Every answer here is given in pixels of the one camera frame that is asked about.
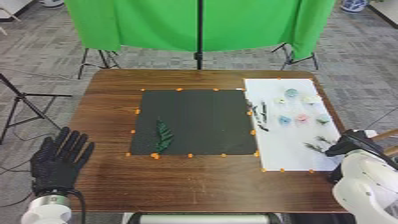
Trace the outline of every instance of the gray carpet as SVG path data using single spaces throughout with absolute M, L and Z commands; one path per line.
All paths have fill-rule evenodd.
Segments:
M 67 125 L 96 68 L 87 68 L 83 80 L 76 80 L 83 52 L 66 9 L 50 10 L 34 5 L 19 18 L 23 22 L 2 23 L 9 36 L 0 35 L 0 72 L 23 91 L 73 94 L 73 99 L 57 100 L 48 113 L 59 125 Z M 272 54 L 270 50 L 272 48 L 263 48 L 206 53 L 204 68 L 277 70 L 282 65 L 282 52 Z M 321 67 L 314 73 L 345 126 L 362 129 L 398 106 L 398 30 L 369 10 L 357 15 L 348 15 L 336 8 L 318 41 L 316 54 Z M 89 60 L 99 62 L 94 52 Z M 122 48 L 117 61 L 122 68 L 195 68 L 192 54 L 186 52 Z M 288 70 L 313 71 L 311 61 L 290 66 Z M 32 101 L 37 105 L 44 105 L 41 98 L 34 98 Z M 0 125 L 5 123 L 11 105 L 12 93 L 0 85 Z M 30 115 L 27 108 L 19 107 L 16 120 Z M 380 132 L 396 128 L 396 115 L 398 112 L 385 117 L 371 129 Z M 44 121 L 18 126 L 16 135 L 9 132 L 0 146 L 2 166 L 12 167 L 30 158 L 37 150 L 43 137 L 30 141 L 19 138 L 28 139 L 48 132 L 55 132 L 55 129 Z M 28 174 L 3 174 L 0 205 L 18 201 L 28 191 Z M 28 202 L 0 208 L 0 223 L 18 223 L 27 205 Z M 110 220 L 117 223 L 121 215 L 89 214 L 89 223 L 112 223 Z

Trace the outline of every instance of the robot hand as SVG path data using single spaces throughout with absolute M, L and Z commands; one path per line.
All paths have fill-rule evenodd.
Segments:
M 384 210 L 398 200 L 398 164 L 364 131 L 348 130 L 343 133 L 325 154 L 345 155 L 329 180 L 336 183 L 334 198 L 353 214 L 357 224 L 398 224 L 398 219 Z
M 71 218 L 69 193 L 78 196 L 82 211 L 85 210 L 83 196 L 75 190 L 75 183 L 94 151 L 94 143 L 89 143 L 83 149 L 87 139 L 85 134 L 80 135 L 78 131 L 71 132 L 64 127 L 55 141 L 50 137 L 43 141 L 41 149 L 30 159 L 35 178 L 32 190 L 37 198 L 21 217 L 23 224 L 66 224 Z
M 89 137 L 85 134 L 80 135 L 78 131 L 69 132 L 69 128 L 64 127 L 55 141 L 50 137 L 44 139 L 41 150 L 30 159 L 35 196 L 53 190 L 67 192 L 75 189 L 78 172 L 92 154 L 94 143 L 89 143 L 83 150 Z

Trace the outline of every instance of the green screen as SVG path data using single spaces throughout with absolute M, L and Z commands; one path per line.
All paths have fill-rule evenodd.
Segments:
M 83 46 L 195 51 L 197 0 L 66 0 Z M 204 51 L 286 42 L 311 56 L 334 0 L 204 0 Z

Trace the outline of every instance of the small object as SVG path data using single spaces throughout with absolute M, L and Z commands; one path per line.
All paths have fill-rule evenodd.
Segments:
M 321 103 L 321 97 L 320 96 L 305 96 L 302 98 L 302 102 L 307 103 L 307 104 L 316 104 L 316 103 Z
M 275 103 L 277 103 L 277 104 L 286 104 L 286 99 L 284 99 L 284 97 L 275 98 Z
M 297 116 L 295 120 L 297 120 L 298 122 L 305 123 L 307 120 L 309 120 L 309 116 L 307 116 L 305 114 L 300 114 L 300 115 Z
M 259 129 L 263 130 L 263 131 L 270 131 L 270 129 L 265 127 L 265 125 L 263 124 L 258 124 L 258 127 L 259 127 Z
M 288 89 L 284 92 L 286 97 L 295 98 L 298 96 L 298 91 L 297 89 Z
M 252 155 L 254 155 L 254 157 L 259 157 L 259 151 L 256 151 Z
M 279 123 L 281 123 L 281 125 L 288 125 L 291 123 L 291 118 L 281 115 Z
M 318 145 L 313 145 L 311 143 L 304 143 L 304 145 L 313 151 L 323 153 L 323 148 Z
M 263 101 L 261 101 L 261 107 L 263 107 L 263 113 L 261 113 L 261 115 L 263 115 L 263 122 L 266 123 L 266 104 L 265 104 Z
M 156 130 L 158 130 L 158 137 L 160 137 L 160 140 L 156 143 L 156 152 L 162 153 L 163 150 L 170 146 L 174 135 L 172 135 L 169 127 L 165 126 L 165 122 L 160 120 L 160 118 L 156 120 Z
M 325 139 L 323 136 L 316 136 L 316 140 L 318 140 L 320 142 L 325 142 L 329 145 L 332 145 L 332 142 Z
M 316 122 L 325 125 L 330 122 L 330 116 L 327 114 L 321 114 L 316 118 Z

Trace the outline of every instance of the tripod stand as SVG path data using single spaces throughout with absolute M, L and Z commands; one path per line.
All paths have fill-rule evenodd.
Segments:
M 51 125 L 60 129 L 59 125 L 55 124 L 53 120 L 50 119 L 50 117 L 46 116 L 46 112 L 50 109 L 50 106 L 53 104 L 53 100 L 57 97 L 71 97 L 71 95 L 59 95 L 59 94 L 32 94 L 32 93 L 21 93 L 19 90 L 16 89 L 12 83 L 9 82 L 3 74 L 0 73 L 0 81 L 3 82 L 5 86 L 9 87 L 9 89 L 12 90 L 16 97 L 14 97 L 14 104 L 12 104 L 12 108 L 11 108 L 11 113 L 9 113 L 9 118 L 7 118 L 7 122 L 5 122 L 5 126 L 3 126 L 3 132 L 2 132 L 2 137 L 0 137 L 0 145 L 3 143 L 3 137 L 7 134 L 7 130 L 11 127 L 18 126 L 19 124 L 25 124 L 27 122 L 37 120 L 37 119 L 46 119 L 51 123 Z M 43 97 L 51 97 L 50 103 L 46 105 L 44 110 L 41 111 L 39 108 L 35 107 L 35 105 L 32 104 L 32 102 L 27 99 L 27 96 L 43 96 Z M 14 113 L 16 113 L 16 106 L 18 103 L 23 102 L 28 106 L 28 108 L 32 109 L 34 113 L 35 113 L 35 117 L 28 118 L 27 120 L 14 122 L 11 124 L 12 121 L 12 117 L 14 117 Z

